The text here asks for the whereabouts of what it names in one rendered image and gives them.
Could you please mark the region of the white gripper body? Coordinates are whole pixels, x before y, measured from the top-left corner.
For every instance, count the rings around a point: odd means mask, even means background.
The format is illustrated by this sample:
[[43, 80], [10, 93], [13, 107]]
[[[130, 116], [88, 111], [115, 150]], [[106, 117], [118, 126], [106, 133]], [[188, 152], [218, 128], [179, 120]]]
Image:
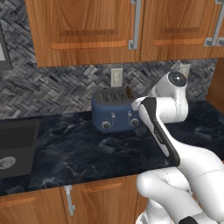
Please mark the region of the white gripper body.
[[139, 97], [137, 99], [135, 99], [132, 103], [131, 103], [131, 107], [133, 111], [138, 111], [138, 107], [140, 105], [140, 103], [144, 100], [144, 97]]

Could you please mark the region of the grey framed window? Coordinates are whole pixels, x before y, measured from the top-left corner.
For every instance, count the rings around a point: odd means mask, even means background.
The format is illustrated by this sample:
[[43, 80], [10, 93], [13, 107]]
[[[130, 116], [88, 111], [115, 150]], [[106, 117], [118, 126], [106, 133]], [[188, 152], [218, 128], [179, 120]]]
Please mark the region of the grey framed window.
[[7, 51], [3, 29], [0, 24], [0, 71], [6, 71], [11, 69], [12, 69], [11, 59]]

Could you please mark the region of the wooden base cupboard door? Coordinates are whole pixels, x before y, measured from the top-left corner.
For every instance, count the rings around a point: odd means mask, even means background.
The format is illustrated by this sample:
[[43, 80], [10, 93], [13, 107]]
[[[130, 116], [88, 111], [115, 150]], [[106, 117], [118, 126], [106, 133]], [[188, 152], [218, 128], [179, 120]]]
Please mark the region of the wooden base cupboard door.
[[68, 224], [135, 224], [137, 176], [109, 178], [72, 185], [73, 216], [60, 188]]
[[139, 217], [139, 215], [144, 211], [147, 207], [148, 199], [141, 196], [139, 193], [136, 194], [136, 209], [135, 209], [135, 220]]
[[0, 224], [67, 224], [60, 189], [1, 196]]

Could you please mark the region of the wooden tall cabinet panel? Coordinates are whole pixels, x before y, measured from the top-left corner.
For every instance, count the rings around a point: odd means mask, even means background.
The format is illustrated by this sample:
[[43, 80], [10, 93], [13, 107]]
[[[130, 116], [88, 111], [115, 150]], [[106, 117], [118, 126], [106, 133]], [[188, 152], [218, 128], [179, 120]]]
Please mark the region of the wooden tall cabinet panel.
[[206, 100], [224, 114], [224, 58], [219, 58]]

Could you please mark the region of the dark grey sink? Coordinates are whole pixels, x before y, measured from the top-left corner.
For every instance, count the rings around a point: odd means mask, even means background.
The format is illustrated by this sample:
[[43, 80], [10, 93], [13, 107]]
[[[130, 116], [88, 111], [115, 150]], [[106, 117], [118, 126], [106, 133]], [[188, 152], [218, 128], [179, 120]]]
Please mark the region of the dark grey sink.
[[0, 179], [32, 172], [39, 118], [0, 120]]

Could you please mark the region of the white wall outlet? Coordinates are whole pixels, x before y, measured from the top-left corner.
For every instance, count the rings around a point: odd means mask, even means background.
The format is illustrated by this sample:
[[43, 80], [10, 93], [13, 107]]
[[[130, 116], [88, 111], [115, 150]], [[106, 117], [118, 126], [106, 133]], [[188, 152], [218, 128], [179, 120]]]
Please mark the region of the white wall outlet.
[[181, 64], [179, 67], [179, 71], [185, 76], [188, 77], [189, 72], [190, 72], [190, 64]]
[[111, 84], [112, 88], [119, 88], [123, 85], [123, 70], [121, 68], [111, 69]]

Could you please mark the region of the blue toaster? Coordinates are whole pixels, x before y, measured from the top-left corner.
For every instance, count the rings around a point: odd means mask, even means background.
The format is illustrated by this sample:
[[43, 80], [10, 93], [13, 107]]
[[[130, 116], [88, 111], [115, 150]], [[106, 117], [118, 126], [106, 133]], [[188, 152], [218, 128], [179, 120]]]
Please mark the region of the blue toaster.
[[[102, 133], [120, 132], [134, 130], [141, 125], [141, 119], [137, 111], [133, 111], [131, 103], [139, 97], [139, 94], [133, 91], [134, 98], [126, 95], [126, 87], [108, 87], [96, 91], [93, 94], [92, 104], [92, 121], [94, 126]], [[115, 114], [115, 123], [112, 125], [112, 113]], [[136, 118], [137, 126], [132, 126], [130, 121]], [[109, 122], [110, 128], [104, 129], [103, 122]]]

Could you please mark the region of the wooden wall cupboard door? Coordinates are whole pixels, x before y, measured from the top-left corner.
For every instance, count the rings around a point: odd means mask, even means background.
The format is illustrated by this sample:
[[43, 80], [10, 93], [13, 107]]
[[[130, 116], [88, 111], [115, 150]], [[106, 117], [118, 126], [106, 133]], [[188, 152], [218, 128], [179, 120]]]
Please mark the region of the wooden wall cupboard door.
[[135, 5], [130, 0], [24, 0], [39, 67], [138, 62], [130, 50]]
[[[215, 30], [215, 26], [217, 23], [217, 19], [219, 16], [219, 12], [220, 12], [221, 6], [219, 4], [216, 4], [214, 7], [214, 11], [213, 11], [213, 19], [212, 19], [212, 23], [211, 23], [211, 29], [212, 32], [211, 34], [214, 35], [214, 30]], [[222, 21], [222, 25], [220, 28], [220, 37], [224, 37], [224, 18]], [[213, 46], [212, 50], [211, 50], [211, 54], [210, 54], [211, 58], [224, 58], [224, 46]]]
[[145, 0], [141, 61], [211, 58], [215, 0]]

